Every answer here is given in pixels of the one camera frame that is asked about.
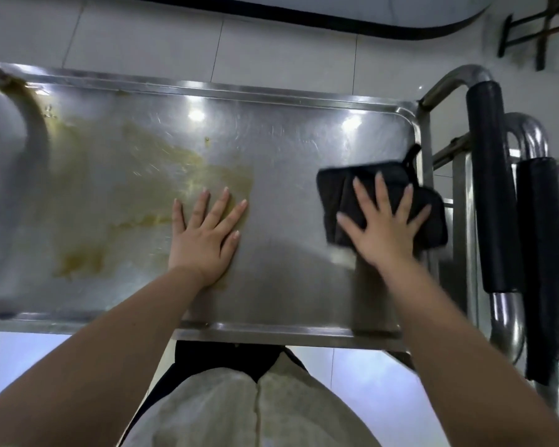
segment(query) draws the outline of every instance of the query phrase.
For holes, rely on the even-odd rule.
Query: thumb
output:
[[[232,232],[228,235],[226,241],[224,241],[224,245],[222,246],[222,251],[220,252],[220,258],[224,261],[224,263],[229,264],[232,260],[232,256],[236,252],[236,249],[239,246],[240,241],[240,232]]]

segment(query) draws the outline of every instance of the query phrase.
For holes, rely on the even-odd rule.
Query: floor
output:
[[[0,61],[403,99],[419,99],[458,65],[482,64],[501,83],[506,111],[540,119],[559,158],[559,34],[542,72],[534,71],[532,43],[496,57],[505,17],[544,6],[545,0],[497,0],[457,33],[402,42],[131,0],[0,0]],[[432,114],[433,152],[467,130],[458,89]],[[435,187],[451,197],[451,166],[436,174]],[[0,332],[0,390],[65,338]],[[417,376],[388,355],[293,350],[385,447],[447,445]],[[158,373],[171,357],[168,348]]]

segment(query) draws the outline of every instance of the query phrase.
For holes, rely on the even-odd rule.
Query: black baseboard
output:
[[[366,36],[386,37],[389,39],[421,40],[447,36],[475,21],[483,12],[462,20],[461,22],[431,28],[409,28],[384,25],[373,22],[352,20],[332,15],[314,14],[296,11],[284,7],[258,5],[256,3],[236,0],[145,0],[168,5],[192,7],[205,11],[223,12],[224,14],[243,15],[266,20],[294,23],[308,27],[334,29],[346,33],[364,34]]]

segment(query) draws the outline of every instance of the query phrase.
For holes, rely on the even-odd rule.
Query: hand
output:
[[[184,223],[182,204],[174,199],[168,269],[180,267],[191,270],[202,287],[211,285],[220,278],[230,265],[239,244],[240,233],[231,233],[231,230],[247,206],[245,199],[220,222],[229,198],[230,191],[226,187],[205,217],[209,191],[204,189],[195,203],[188,225]]]
[[[414,191],[411,184],[404,190],[395,215],[389,202],[388,189],[380,173],[375,177],[377,207],[358,178],[354,179],[353,185],[366,218],[366,230],[363,231],[343,213],[337,213],[337,222],[348,234],[360,255],[379,272],[390,263],[397,263],[399,259],[411,259],[414,235],[429,217],[430,205],[425,206],[416,218],[408,222]]]

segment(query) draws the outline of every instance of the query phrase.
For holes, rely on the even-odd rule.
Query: black handle grip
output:
[[[559,175],[553,158],[517,166],[517,210],[526,270],[526,378],[548,385],[559,359]]]
[[[484,290],[522,293],[524,273],[516,194],[501,87],[496,82],[478,83],[468,90],[466,104]]]

